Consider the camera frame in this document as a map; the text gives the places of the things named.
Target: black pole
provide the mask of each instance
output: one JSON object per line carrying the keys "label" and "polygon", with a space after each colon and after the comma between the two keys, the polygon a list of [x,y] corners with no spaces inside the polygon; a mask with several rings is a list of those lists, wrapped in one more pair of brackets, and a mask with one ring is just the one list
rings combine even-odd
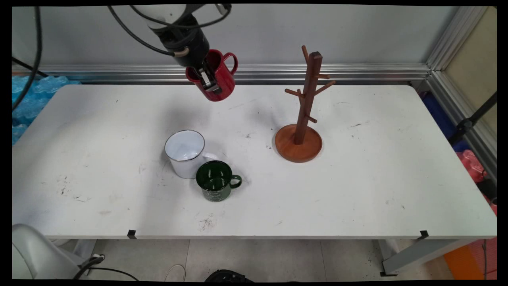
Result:
{"label": "black pole", "polygon": [[457,125],[457,131],[455,131],[455,133],[448,139],[450,145],[453,146],[462,140],[462,136],[464,136],[496,103],[497,91],[484,104],[482,104],[482,106],[480,106],[480,108],[478,108],[471,117],[463,119]]}
{"label": "black pole", "polygon": [[[12,58],[12,61],[13,61],[13,62],[15,62],[15,63],[19,64],[20,66],[22,66],[22,67],[24,67],[24,68],[26,68],[26,69],[28,69],[28,70],[33,70],[33,69],[34,69],[32,66],[25,64],[24,62],[22,62],[22,61],[18,60],[17,58],[15,58],[15,57],[13,57],[13,56],[11,56],[11,58]],[[40,70],[37,70],[37,74],[42,75],[42,76],[44,76],[44,77],[48,77],[48,76],[49,76],[48,74],[43,73],[43,72],[42,72],[42,71],[40,71]]]}

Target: round wooden base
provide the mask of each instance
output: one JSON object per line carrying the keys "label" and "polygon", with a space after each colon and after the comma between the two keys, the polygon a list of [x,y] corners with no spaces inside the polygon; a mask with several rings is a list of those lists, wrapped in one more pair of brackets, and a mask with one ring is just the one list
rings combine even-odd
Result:
{"label": "round wooden base", "polygon": [[303,163],[314,159],[318,155],[323,141],[321,136],[312,128],[307,126],[303,144],[295,144],[296,124],[289,124],[282,127],[275,135],[275,147],[279,154],[286,160]]}

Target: white chair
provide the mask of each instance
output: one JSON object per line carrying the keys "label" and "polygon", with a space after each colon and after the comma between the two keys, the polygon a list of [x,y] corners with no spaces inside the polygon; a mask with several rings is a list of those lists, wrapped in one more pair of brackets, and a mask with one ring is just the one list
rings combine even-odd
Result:
{"label": "white chair", "polygon": [[72,279],[78,271],[77,264],[35,228],[12,226],[13,279]]}

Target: mug handle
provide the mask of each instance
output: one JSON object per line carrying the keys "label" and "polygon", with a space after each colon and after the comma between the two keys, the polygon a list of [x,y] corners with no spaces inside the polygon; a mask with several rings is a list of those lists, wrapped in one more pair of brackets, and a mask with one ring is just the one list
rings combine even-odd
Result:
{"label": "mug handle", "polygon": [[219,157],[213,153],[203,152],[201,156],[203,156],[206,161],[220,161]]}
{"label": "mug handle", "polygon": [[231,184],[231,182],[229,183],[229,186],[232,188],[232,189],[236,189],[238,188],[241,184],[242,184],[242,177],[240,177],[239,175],[232,175],[231,176],[231,180],[238,180],[239,182],[236,183],[236,184]]}
{"label": "mug handle", "polygon": [[227,52],[225,55],[224,55],[224,62],[230,57],[232,56],[233,59],[235,60],[235,64],[233,65],[233,69],[230,71],[231,75],[234,75],[235,72],[236,72],[236,69],[238,69],[238,59],[236,58],[235,54],[233,54],[232,52]]}

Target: silver rim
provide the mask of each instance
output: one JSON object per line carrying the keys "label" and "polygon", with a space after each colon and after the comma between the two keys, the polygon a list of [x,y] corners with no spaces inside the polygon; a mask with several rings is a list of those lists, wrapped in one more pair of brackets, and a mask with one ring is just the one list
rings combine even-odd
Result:
{"label": "silver rim", "polygon": [[[169,139],[171,139],[171,137],[173,137],[173,135],[178,134],[178,133],[183,132],[183,131],[192,131],[192,132],[195,132],[195,133],[199,134],[199,135],[201,136],[201,138],[203,139],[203,148],[201,149],[201,151],[199,151],[199,153],[198,153],[195,157],[193,157],[193,158],[191,158],[191,159],[187,159],[187,160],[177,160],[177,159],[173,159],[173,158],[171,158],[171,156],[169,156],[169,155],[168,155],[168,152],[166,152],[166,145],[168,144]],[[186,162],[186,161],[190,161],[190,160],[196,159],[199,155],[201,155],[201,153],[203,152],[203,150],[205,150],[205,145],[206,145],[205,137],[203,137],[203,135],[201,135],[201,133],[199,133],[199,132],[198,132],[198,131],[196,131],[196,130],[185,129],[185,130],[180,130],[180,131],[177,131],[177,132],[175,132],[175,133],[171,134],[171,136],[169,136],[169,138],[166,140],[166,143],[164,143],[164,153],[165,153],[165,154],[166,154],[166,156],[168,156],[168,158],[170,158],[171,160],[174,160],[174,161],[177,161],[177,162]]]}

